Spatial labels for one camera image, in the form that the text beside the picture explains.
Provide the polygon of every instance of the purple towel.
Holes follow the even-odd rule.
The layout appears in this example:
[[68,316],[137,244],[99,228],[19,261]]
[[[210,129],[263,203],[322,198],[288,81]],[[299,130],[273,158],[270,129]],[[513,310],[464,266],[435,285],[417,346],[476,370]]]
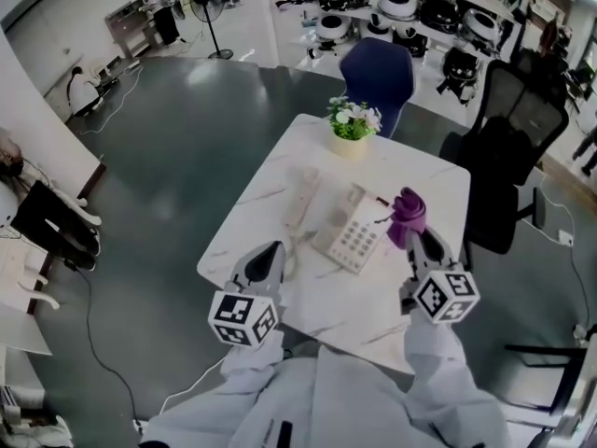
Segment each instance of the purple towel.
[[425,202],[411,188],[403,188],[392,205],[391,215],[394,223],[388,230],[388,237],[399,248],[407,248],[407,232],[417,231],[422,234],[427,220]]

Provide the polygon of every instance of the marble table top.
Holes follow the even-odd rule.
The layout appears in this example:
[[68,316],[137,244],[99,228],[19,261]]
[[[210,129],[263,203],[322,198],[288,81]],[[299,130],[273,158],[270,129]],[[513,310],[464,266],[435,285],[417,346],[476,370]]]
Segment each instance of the marble table top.
[[[355,182],[391,202],[409,186],[427,205],[427,224],[458,255],[463,239],[470,175],[449,162],[394,141],[371,136],[367,156],[344,160],[327,149],[327,121],[299,115],[257,170],[197,265],[197,271],[222,288],[238,259],[256,246],[281,240],[289,249],[282,217],[305,166],[322,180],[299,234],[317,231],[338,195]],[[406,252],[387,237],[361,274],[341,269],[308,243],[298,247],[293,280],[282,285],[283,321],[322,343],[357,357],[411,373],[404,358],[404,331],[398,290],[412,276]]]

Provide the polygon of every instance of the gray floor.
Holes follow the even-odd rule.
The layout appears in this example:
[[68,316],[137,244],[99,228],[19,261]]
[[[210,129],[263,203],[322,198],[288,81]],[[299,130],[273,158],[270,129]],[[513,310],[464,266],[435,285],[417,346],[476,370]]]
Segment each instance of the gray floor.
[[[148,418],[227,351],[206,323],[214,288],[196,273],[201,254],[290,121],[324,116],[343,85],[248,63],[151,59],[144,66],[105,130],[81,140],[108,167],[91,198],[104,219],[103,252],[90,274],[96,350],[129,381],[138,415]],[[107,104],[72,129],[98,129],[135,77],[123,77]],[[449,131],[463,130],[408,106],[395,139],[437,154]],[[532,174],[521,203],[540,179]],[[576,265],[595,314],[597,221],[551,181],[543,188],[574,214]],[[550,208],[548,232],[556,236],[559,227],[570,230],[570,221]],[[479,383],[500,393],[517,368],[504,343],[571,345],[585,309],[569,249],[525,224],[507,255],[476,248],[474,256],[482,300],[456,330]],[[62,304],[56,312],[41,304],[35,314],[54,353],[34,357],[49,406],[68,421],[77,446],[134,446],[126,390],[91,357],[83,281],[55,264],[47,291]]]

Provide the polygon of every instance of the blue chair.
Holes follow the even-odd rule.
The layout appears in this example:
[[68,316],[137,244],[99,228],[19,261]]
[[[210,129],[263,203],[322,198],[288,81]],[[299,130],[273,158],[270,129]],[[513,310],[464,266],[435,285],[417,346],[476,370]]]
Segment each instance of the blue chair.
[[414,93],[412,58],[404,47],[363,38],[340,62],[346,96],[382,112],[379,135],[391,138],[404,104]]

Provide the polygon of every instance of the telephone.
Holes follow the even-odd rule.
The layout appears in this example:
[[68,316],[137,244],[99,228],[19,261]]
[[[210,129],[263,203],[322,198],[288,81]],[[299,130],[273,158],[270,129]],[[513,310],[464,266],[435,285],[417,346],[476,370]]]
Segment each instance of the telephone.
[[392,225],[389,204],[357,184],[339,198],[312,246],[340,266],[360,273]]

